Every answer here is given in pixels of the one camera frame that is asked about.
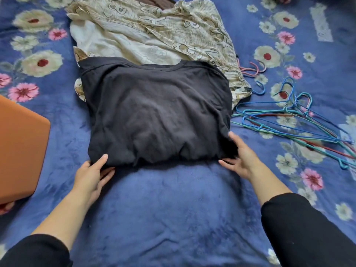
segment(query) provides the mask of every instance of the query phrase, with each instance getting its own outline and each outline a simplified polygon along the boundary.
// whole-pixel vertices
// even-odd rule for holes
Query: black sleeve
[[[0,260],[0,267],[71,267],[68,248],[46,234],[30,235],[13,246]]]
[[[303,196],[273,197],[261,213],[282,266],[356,266],[356,245]]]

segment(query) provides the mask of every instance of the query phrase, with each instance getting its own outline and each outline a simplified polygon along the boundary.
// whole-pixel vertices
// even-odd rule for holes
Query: blue blanket
[[[36,192],[10,211],[11,204],[2,206],[1,213],[9,212],[0,216],[0,254],[53,210],[88,158],[89,116],[73,89],[78,67],[63,9],[69,1],[0,5],[0,93],[51,121]],[[298,92],[314,96],[312,109],[356,139],[354,1],[213,1],[242,65],[256,59],[269,67],[258,78],[266,94],[253,101],[283,100],[271,96],[283,77],[292,76]],[[279,121],[299,125],[293,117]],[[282,138],[234,125],[231,130],[356,242],[355,171]],[[71,257],[74,266],[85,267],[278,265],[260,219],[251,185],[216,161],[120,168],[86,216]]]

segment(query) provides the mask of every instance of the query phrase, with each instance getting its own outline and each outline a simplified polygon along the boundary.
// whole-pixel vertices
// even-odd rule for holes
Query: bed
[[[283,99],[271,94],[284,77],[292,76],[298,92],[313,95],[313,109],[356,140],[354,0],[212,1],[241,64],[256,59],[268,66],[258,78],[266,94],[252,95],[252,101]],[[1,207],[0,256],[62,200],[88,158],[89,115],[73,89],[78,66],[63,9],[69,2],[2,0],[0,5],[0,93],[51,121],[36,192]],[[31,23],[38,30],[24,33],[31,9],[36,9],[39,22]],[[31,70],[36,63],[39,68]],[[247,81],[256,88],[253,79]],[[292,191],[356,242],[356,171],[342,170],[337,161],[286,139],[235,125],[231,130]],[[318,188],[305,182],[305,176],[313,177]],[[74,266],[279,264],[251,185],[216,161],[120,168],[103,194],[71,251]]]

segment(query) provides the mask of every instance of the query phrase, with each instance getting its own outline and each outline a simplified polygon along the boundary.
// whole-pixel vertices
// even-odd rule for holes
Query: pink flower
[[[60,40],[67,36],[68,34],[64,29],[52,29],[48,32],[48,38],[50,40]]]
[[[11,82],[11,77],[7,74],[0,74],[0,88],[4,88]]]
[[[15,202],[0,204],[0,215],[8,213],[12,209],[12,207],[14,207],[14,205]]]
[[[303,76],[303,73],[299,67],[290,66],[290,67],[287,67],[287,71],[288,71],[288,74],[296,80],[299,80]]]
[[[306,112],[306,108],[305,107],[301,107],[301,109],[300,109],[302,112]],[[308,112],[308,115],[310,116],[310,117],[314,117],[314,112],[312,112],[312,111],[310,111],[310,112]]]
[[[315,170],[305,169],[300,173],[300,176],[303,179],[303,183],[309,186],[313,190],[320,190],[324,187],[324,182],[320,174]]]
[[[291,0],[279,0],[282,4],[289,4]]]
[[[296,37],[291,33],[282,31],[278,34],[278,38],[281,42],[287,45],[291,45],[296,41]]]
[[[33,83],[19,83],[9,89],[8,97],[16,102],[26,102],[38,95],[38,89]]]

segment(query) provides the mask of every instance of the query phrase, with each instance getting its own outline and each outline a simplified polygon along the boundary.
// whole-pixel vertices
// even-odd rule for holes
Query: person's right hand
[[[253,170],[263,165],[258,156],[246,143],[234,132],[229,132],[229,137],[234,141],[238,147],[238,156],[240,158],[231,159],[224,158],[219,160],[220,165],[236,172],[240,177],[251,180],[253,176]]]

